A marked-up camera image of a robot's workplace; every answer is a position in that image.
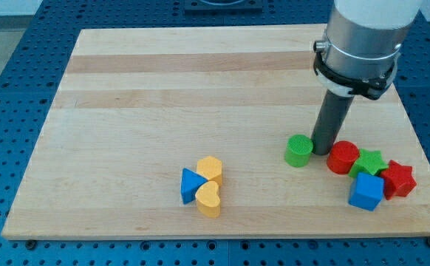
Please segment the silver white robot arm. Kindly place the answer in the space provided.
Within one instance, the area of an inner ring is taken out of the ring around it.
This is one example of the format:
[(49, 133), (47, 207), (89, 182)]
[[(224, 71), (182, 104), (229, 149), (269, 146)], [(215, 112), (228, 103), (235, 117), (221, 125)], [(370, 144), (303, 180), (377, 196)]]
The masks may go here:
[(421, 0), (335, 0), (314, 72), (334, 95), (377, 100), (397, 74), (400, 48)]

